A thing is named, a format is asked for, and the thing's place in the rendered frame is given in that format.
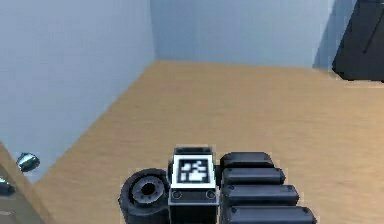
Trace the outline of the brown wooden door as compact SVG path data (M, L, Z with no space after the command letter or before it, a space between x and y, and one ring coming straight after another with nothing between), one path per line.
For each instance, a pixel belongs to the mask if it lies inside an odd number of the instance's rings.
M12 195L0 196L0 224L56 224L17 159L0 142L0 178L15 188Z

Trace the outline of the silver round door knob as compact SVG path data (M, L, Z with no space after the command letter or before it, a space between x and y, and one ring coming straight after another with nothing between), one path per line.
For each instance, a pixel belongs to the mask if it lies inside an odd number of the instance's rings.
M30 172L40 165L40 159L32 153L24 152L18 157L16 164L21 172Z
M0 196L10 196L15 192L15 188L5 179L0 178Z

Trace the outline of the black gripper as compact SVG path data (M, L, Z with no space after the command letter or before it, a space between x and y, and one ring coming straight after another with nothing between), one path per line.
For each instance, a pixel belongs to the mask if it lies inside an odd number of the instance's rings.
M170 224L168 193L165 170L148 168L132 174L118 198L125 224Z

